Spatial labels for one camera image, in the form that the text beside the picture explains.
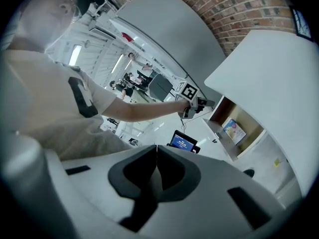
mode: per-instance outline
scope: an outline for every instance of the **white ceiling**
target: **white ceiling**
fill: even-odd
[[[92,20],[91,15],[85,14],[76,23],[73,23],[70,29],[46,53],[54,60],[68,64],[73,46],[82,45],[76,66],[85,71],[97,84],[105,87],[109,81],[123,76],[124,68],[129,62],[127,56],[121,59],[113,74],[111,71],[121,54],[128,54],[131,49],[121,41],[107,40],[89,32],[89,24]],[[103,27],[111,33],[119,34],[109,21],[105,22]],[[91,45],[85,48],[84,43],[87,40],[90,41]]]

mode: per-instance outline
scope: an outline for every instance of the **cable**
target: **cable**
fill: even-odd
[[[204,116],[205,114],[208,114],[208,113],[211,113],[211,111],[206,112],[206,113],[202,114],[201,116],[198,116],[198,117],[196,117],[196,118],[194,118],[194,119],[188,120],[188,121],[185,122],[185,124],[188,123],[188,122],[191,122],[191,121],[193,121],[193,120],[195,120],[195,119],[198,119],[198,118],[200,118],[200,117],[202,117],[202,116]]]
[[[183,133],[185,133],[185,130],[186,130],[186,124],[183,122],[182,119],[180,119],[181,123],[182,123],[182,126],[181,126],[181,130],[183,131]]]

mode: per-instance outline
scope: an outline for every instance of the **ceiling light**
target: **ceiling light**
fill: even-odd
[[[71,55],[71,58],[69,61],[70,66],[75,66],[75,63],[78,59],[78,56],[80,54],[81,49],[82,49],[82,45],[74,45],[73,46],[72,55]]]
[[[207,142],[207,139],[204,138],[202,141],[199,141],[199,142],[197,143],[197,146],[201,146],[202,144],[204,144],[204,143],[206,143],[206,142]]]
[[[111,71],[111,74],[113,74],[113,72],[115,71],[116,67],[118,66],[120,60],[121,60],[123,57],[124,57],[124,54],[122,54],[122,55],[119,57],[118,61],[116,62],[114,68],[113,68],[112,71]]]
[[[124,71],[129,67],[129,65],[131,64],[131,60],[129,61],[128,65],[125,67]]]

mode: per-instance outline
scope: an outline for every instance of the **hand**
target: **hand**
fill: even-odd
[[[186,99],[178,101],[180,103],[180,110],[179,113],[183,113],[185,109],[190,108],[190,103]]]

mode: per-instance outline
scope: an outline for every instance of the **fluorescent light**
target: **fluorescent light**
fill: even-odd
[[[120,60],[121,60],[123,57],[124,57],[124,54],[122,54],[122,55],[119,57],[118,61],[116,62],[114,68],[113,68],[112,71],[111,71],[111,74],[113,74],[113,72],[115,71],[116,67],[118,66]]]
[[[131,64],[131,60],[129,61],[128,65],[125,67],[124,71],[129,67],[129,65]]]
[[[71,55],[70,62],[69,62],[70,66],[75,66],[75,63],[78,59],[78,56],[80,54],[81,49],[82,49],[82,45],[74,45],[73,46],[73,51],[72,51],[72,55]]]

